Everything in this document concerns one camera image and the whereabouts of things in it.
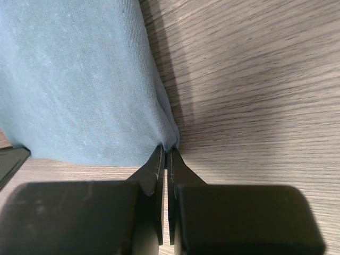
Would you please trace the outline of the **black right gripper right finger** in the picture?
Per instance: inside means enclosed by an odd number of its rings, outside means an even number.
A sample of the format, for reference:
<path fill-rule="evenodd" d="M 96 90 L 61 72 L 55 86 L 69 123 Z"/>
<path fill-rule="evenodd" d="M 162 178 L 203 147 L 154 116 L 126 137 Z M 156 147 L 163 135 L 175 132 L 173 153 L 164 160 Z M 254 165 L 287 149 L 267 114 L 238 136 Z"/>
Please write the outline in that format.
<path fill-rule="evenodd" d="M 213 185 L 177 149 L 167 155 L 168 222 L 176 254 L 324 254 L 306 197 L 289 185 Z"/>

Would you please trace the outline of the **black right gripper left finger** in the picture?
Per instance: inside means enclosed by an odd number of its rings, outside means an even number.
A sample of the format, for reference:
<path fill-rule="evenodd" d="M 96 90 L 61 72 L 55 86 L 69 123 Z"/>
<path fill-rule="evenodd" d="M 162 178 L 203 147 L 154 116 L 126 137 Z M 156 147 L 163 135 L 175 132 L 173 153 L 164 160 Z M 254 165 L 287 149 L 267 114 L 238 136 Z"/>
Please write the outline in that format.
<path fill-rule="evenodd" d="M 158 254 L 165 151 L 124 181 L 28 182 L 1 210 L 1 254 Z"/>

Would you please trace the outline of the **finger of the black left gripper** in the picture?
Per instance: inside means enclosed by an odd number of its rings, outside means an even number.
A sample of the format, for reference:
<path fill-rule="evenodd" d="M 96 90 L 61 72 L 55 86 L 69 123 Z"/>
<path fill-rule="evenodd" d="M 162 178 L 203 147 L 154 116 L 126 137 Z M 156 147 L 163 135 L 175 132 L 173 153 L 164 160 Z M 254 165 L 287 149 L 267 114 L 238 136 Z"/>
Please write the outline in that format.
<path fill-rule="evenodd" d="M 30 155 L 31 152 L 25 147 L 1 148 L 1 190 L 4 189 Z"/>

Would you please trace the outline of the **blue-grey t-shirt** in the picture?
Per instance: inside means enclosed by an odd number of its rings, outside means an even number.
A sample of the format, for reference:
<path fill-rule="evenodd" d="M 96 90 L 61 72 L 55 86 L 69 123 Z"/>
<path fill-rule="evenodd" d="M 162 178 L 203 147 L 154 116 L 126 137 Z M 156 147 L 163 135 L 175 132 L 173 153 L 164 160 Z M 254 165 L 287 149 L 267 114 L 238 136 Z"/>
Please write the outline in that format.
<path fill-rule="evenodd" d="M 34 158 L 143 165 L 180 135 L 138 1 L 1 1 L 1 130 Z"/>

